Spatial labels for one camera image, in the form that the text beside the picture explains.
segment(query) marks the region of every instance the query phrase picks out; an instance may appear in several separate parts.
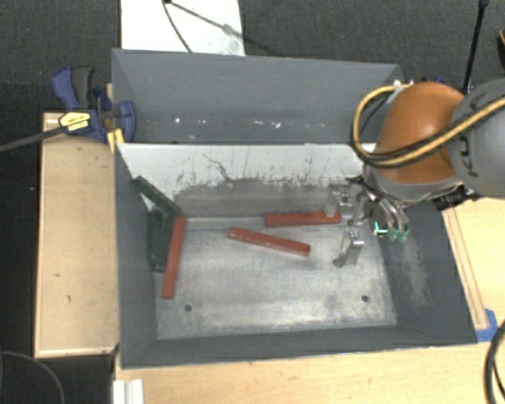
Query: bin floor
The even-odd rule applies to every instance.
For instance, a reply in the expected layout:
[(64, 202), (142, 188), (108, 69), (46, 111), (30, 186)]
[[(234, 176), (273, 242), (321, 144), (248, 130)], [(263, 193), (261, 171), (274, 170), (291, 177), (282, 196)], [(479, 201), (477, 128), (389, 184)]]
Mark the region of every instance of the bin floor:
[[(311, 244), (308, 257), (232, 241), (244, 227)], [(396, 323), (379, 244), (360, 227), (356, 265), (336, 268), (343, 224), (266, 228), (263, 219), (189, 219), (176, 293), (161, 298), (154, 274), (159, 339), (197, 338)]]

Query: black floor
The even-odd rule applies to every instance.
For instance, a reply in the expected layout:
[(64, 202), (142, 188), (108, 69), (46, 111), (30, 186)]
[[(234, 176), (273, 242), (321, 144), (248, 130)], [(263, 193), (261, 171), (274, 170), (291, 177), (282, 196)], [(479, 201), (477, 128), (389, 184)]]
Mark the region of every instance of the black floor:
[[(395, 62), (407, 78), (462, 83), (478, 0), (239, 0), (250, 55)], [(502, 75), (495, 37), (505, 0), (490, 0), (473, 81)], [(53, 98), (50, 75), (92, 66), (110, 79), (120, 44), (120, 0), (0, 0), (0, 143), (34, 134)], [(38, 220), (38, 148), (0, 156), (0, 336), (32, 348)], [(69, 403), (108, 402), (109, 358), (52, 361)], [(59, 402), (50, 378), (6, 357), (3, 403)]]

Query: yellow cable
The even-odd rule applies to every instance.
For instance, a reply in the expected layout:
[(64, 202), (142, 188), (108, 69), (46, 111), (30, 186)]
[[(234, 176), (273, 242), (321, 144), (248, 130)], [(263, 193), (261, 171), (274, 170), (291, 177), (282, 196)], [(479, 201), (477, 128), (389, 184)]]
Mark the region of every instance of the yellow cable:
[(478, 112), (474, 113), (470, 118), (467, 120), (461, 121), (457, 126), (453, 127), (451, 130), (446, 132), (444, 135), (440, 136), (438, 139), (433, 140), (428, 142), (427, 144), (420, 146), (417, 150), (415, 151), (410, 151), (405, 154), (402, 154), (399, 157), (392, 158), (392, 159), (384, 159), (382, 160), (382, 157), (385, 156), (390, 156), (393, 154), (392, 152), (387, 152), (387, 153), (382, 153), (382, 154), (374, 154), (374, 153), (369, 153), (367, 152), (361, 145), (359, 141), (359, 119), (361, 117), (361, 113), (363, 112), (363, 109), (366, 107), (368, 102), (375, 98), (376, 96), (383, 94), (383, 93), (389, 93), (397, 90), (400, 87), (408, 87), (407, 84), (401, 85), (401, 86), (385, 86), (385, 87), (380, 87), (374, 90), (373, 92), (367, 94), (364, 99), (361, 101), (359, 104), (358, 108), (355, 111), (355, 115), (353, 117), (353, 127), (352, 127), (352, 133), (353, 133), (353, 147), (359, 152), (359, 154), (362, 157), (365, 157), (369, 159), (371, 162), (378, 162), (381, 166), (393, 166), (393, 165), (402, 165), (405, 164), (406, 162), (411, 162), (414, 161), (427, 153), (431, 152), (435, 148), (442, 146), (443, 144), (447, 143), (451, 139), (453, 139), (455, 136), (457, 136), (459, 133), (463, 132), (464, 130), (468, 129), (470, 126), (474, 125), (477, 123), (479, 120), (482, 120), (489, 114), (497, 111), (498, 109), (501, 109), (505, 107), (505, 97), (500, 98), (491, 104), (488, 104), (486, 107), (483, 109), (480, 109)]

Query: white paper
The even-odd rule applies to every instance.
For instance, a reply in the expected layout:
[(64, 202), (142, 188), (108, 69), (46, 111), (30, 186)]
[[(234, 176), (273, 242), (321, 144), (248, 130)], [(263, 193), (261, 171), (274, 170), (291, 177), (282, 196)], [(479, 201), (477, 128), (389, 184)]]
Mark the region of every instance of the white paper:
[[(199, 15), (167, 4), (173, 22), (192, 52), (245, 55), (237, 0), (173, 0), (173, 3)], [(161, 0), (121, 0), (121, 46), (127, 50), (186, 52)]]

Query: wooden table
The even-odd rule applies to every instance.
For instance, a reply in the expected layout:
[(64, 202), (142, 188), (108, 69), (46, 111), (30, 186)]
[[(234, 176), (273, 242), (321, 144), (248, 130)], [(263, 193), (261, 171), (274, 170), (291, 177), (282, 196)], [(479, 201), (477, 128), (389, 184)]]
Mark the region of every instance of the wooden table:
[[(45, 128), (54, 126), (45, 115)], [(118, 342), (111, 155), (103, 144), (45, 141), (35, 356), (108, 354)], [(472, 296), (505, 317), (505, 202), (467, 203), (444, 217)], [(470, 263), (463, 262), (469, 258)], [(479, 291), (471, 284), (475, 275)], [(145, 402), (484, 402), (488, 343), (253, 363), (120, 370), (143, 379)], [(505, 342), (497, 356), (505, 384)]]

